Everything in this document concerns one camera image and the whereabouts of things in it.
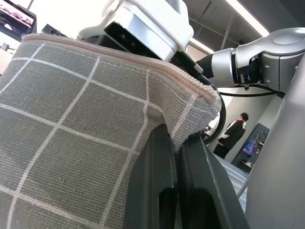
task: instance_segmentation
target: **gray plaid fabric bag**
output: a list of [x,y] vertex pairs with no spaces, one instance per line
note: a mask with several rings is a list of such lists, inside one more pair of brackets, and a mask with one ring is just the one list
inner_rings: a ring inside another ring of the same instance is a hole
[[0,228],[121,229],[151,130],[166,123],[177,151],[220,106],[169,63],[26,36],[0,77]]

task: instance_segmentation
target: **person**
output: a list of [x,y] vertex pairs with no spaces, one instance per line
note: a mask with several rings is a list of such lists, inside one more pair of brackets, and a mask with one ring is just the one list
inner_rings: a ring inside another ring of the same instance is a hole
[[218,144],[214,154],[222,159],[229,153],[233,146],[244,135],[246,131],[246,121],[249,119],[247,113],[242,113],[237,120],[232,122],[218,139]]

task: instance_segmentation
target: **screen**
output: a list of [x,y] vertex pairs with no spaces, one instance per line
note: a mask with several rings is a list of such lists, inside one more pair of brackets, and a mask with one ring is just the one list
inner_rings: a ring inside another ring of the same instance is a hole
[[8,0],[0,0],[0,26],[22,36],[31,33],[35,19]]

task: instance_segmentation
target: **black cable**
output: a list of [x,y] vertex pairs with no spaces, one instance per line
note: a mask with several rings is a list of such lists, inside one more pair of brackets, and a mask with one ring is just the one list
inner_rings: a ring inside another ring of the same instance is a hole
[[256,93],[256,94],[231,94],[231,93],[220,92],[219,94],[225,96],[232,96],[232,97],[259,97],[259,96],[277,94],[277,92],[266,92],[266,93]]
[[[211,81],[209,81],[202,74],[199,75],[196,79],[199,80],[200,82],[202,82],[205,85],[212,86],[212,88],[214,88],[214,90],[217,91],[217,88],[211,83]],[[207,137],[206,139],[203,140],[203,142],[205,144],[208,144],[208,143],[212,142],[213,140],[215,140],[219,136],[219,134],[221,134],[221,132],[224,128],[225,119],[226,119],[226,109],[225,109],[224,100],[223,100],[222,96],[220,95],[220,93],[219,93],[219,96],[220,96],[220,100],[221,100],[221,110],[220,110],[220,114],[219,114],[218,126],[215,129],[215,131],[211,134],[211,136],[209,136],[209,137]]]
[[[240,87],[244,87],[242,85],[236,85],[235,87],[232,88],[240,88]],[[270,92],[266,92],[266,93],[257,93],[257,94],[231,94],[231,93],[225,93],[225,92],[220,92],[221,95],[226,95],[226,96],[232,96],[232,97],[259,97],[259,96],[267,96],[267,95],[272,95],[272,94],[278,94],[281,96],[284,96],[285,93],[284,92],[278,92],[275,91],[267,86],[264,85],[260,85],[260,84],[251,84],[249,85],[249,87],[257,87],[257,88],[261,88]]]

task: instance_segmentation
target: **ceiling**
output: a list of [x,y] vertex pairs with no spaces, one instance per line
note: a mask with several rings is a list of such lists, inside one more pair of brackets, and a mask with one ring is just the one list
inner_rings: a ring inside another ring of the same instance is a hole
[[[305,27],[304,0],[238,0],[269,32]],[[225,0],[184,0],[194,38],[214,51],[235,48],[261,35]]]

